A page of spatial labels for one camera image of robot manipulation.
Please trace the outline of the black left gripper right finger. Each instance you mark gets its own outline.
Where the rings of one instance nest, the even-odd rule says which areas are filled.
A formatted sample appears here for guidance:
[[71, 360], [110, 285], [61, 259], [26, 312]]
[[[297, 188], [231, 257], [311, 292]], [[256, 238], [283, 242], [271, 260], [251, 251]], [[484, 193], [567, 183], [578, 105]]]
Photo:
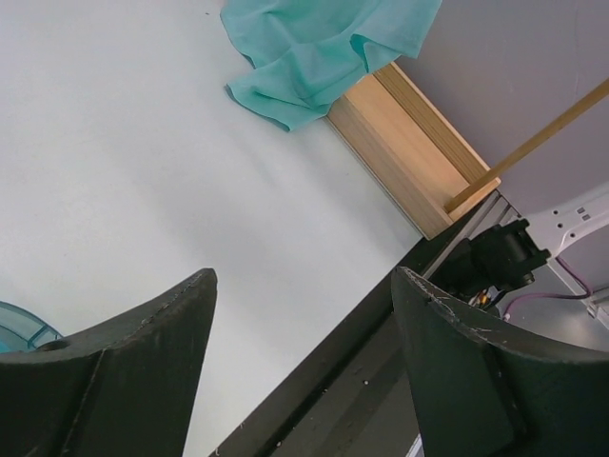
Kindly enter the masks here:
[[409, 268], [391, 279], [428, 456], [604, 456], [608, 355], [473, 308]]

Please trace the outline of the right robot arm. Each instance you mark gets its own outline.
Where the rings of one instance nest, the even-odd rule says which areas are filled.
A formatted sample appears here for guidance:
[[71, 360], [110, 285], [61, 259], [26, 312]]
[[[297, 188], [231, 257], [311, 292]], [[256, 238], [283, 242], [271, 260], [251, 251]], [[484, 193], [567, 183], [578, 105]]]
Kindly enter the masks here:
[[463, 239], [437, 273], [437, 284], [463, 299], [494, 287], [510, 292], [534, 281], [533, 271], [577, 241], [608, 226], [608, 185], [557, 207], [495, 225]]

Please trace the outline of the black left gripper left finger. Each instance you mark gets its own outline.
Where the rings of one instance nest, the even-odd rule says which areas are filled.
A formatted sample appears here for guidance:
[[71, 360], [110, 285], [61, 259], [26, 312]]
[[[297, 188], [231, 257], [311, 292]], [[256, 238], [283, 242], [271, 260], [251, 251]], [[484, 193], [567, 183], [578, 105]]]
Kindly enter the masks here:
[[203, 268], [101, 324], [3, 354], [2, 455], [182, 455], [216, 300]]

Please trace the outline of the teal transparent plastic bin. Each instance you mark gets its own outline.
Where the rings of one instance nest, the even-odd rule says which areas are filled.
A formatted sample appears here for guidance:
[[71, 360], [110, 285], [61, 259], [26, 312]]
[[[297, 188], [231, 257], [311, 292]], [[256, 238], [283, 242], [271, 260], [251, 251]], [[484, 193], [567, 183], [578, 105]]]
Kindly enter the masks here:
[[0, 351], [30, 352], [56, 341], [62, 335], [33, 313], [15, 305], [0, 303]]

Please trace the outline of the mint green t shirt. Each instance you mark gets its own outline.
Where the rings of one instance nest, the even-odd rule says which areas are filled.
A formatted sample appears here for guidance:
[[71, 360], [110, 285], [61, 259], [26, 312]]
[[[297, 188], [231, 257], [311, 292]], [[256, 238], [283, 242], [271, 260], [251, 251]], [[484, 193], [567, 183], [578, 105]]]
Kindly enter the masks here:
[[221, 21], [253, 67], [226, 85], [287, 131], [328, 115], [366, 75], [415, 58], [441, 7], [421, 1], [227, 1]]

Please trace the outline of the wooden clothes rack frame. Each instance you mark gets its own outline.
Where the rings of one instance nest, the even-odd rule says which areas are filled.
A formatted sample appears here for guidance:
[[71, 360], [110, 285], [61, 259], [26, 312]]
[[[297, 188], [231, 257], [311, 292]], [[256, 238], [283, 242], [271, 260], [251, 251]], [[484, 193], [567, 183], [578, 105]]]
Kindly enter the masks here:
[[395, 63], [349, 89], [327, 119], [431, 240], [495, 190], [502, 174], [607, 95], [608, 84], [601, 82], [494, 167]]

